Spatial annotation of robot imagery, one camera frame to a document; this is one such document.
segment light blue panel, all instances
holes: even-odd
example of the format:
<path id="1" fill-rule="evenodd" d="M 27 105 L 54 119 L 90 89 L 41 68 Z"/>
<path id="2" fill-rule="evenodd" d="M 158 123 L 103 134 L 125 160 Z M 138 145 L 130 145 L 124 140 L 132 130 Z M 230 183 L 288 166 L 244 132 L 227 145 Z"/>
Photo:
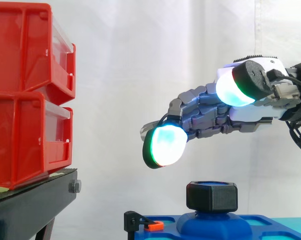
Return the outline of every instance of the light blue panel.
<path id="1" fill-rule="evenodd" d="M 301 217 L 273 218 L 273 220 L 301 234 Z"/>

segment metal bolt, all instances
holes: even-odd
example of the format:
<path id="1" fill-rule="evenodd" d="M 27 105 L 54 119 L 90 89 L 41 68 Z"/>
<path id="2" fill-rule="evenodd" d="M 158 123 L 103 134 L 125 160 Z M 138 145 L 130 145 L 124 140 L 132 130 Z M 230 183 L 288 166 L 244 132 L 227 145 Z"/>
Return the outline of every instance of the metal bolt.
<path id="1" fill-rule="evenodd" d="M 69 192 L 70 193 L 80 193 L 81 192 L 81 189 L 82 189 L 82 181 L 81 180 L 72 180 L 70 183 L 69 183 Z"/>

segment black clamp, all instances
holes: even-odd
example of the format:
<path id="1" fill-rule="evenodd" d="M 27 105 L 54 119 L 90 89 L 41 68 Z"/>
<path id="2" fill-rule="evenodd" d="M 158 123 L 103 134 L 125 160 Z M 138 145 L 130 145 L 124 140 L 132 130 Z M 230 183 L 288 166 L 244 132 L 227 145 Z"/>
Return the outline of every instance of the black clamp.
<path id="1" fill-rule="evenodd" d="M 128 240 L 135 239 L 135 232 L 140 229 L 140 225 L 147 227 L 151 224 L 156 224 L 156 222 L 135 211 L 127 211 L 124 213 L 124 230 L 128 233 Z"/>

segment white curtain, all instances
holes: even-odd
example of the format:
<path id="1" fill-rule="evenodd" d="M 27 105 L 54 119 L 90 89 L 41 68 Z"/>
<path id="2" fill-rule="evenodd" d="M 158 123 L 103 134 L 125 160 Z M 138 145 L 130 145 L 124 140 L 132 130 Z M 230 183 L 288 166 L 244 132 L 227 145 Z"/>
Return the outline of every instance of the white curtain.
<path id="1" fill-rule="evenodd" d="M 301 62 L 301 0 L 47 0 L 76 44 L 73 165 L 82 191 L 52 240 L 123 240 L 123 214 L 179 215 L 190 181 L 234 182 L 238 214 L 301 217 L 301 150 L 283 122 L 196 139 L 152 170 L 140 128 L 247 55 Z"/>

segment blue container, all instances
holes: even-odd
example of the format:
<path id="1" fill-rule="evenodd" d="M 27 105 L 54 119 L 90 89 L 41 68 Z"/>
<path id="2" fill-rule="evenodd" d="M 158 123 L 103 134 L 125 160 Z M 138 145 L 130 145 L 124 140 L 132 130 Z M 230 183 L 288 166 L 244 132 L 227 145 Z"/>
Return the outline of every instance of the blue container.
<path id="1" fill-rule="evenodd" d="M 199 212 L 148 218 L 164 222 L 164 230 L 140 227 L 135 240 L 301 240 L 301 218 Z"/>

